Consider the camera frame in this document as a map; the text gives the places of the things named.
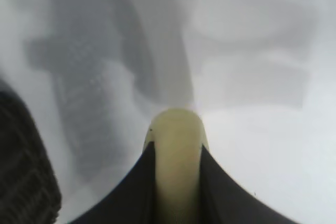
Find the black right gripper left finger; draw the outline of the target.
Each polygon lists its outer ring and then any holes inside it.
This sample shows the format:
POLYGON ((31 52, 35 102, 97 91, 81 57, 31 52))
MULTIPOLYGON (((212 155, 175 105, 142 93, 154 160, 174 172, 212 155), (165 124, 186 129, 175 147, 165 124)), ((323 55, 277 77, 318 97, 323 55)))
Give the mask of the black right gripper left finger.
POLYGON ((149 143, 119 185, 72 223, 153 223, 155 150, 149 143))

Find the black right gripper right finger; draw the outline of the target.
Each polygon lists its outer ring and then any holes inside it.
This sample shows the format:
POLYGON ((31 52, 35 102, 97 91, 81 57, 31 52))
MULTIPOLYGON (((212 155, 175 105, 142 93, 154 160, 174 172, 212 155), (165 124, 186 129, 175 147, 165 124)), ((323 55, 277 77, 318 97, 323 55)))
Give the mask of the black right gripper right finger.
POLYGON ((291 223, 240 187, 203 146, 201 223, 291 223))

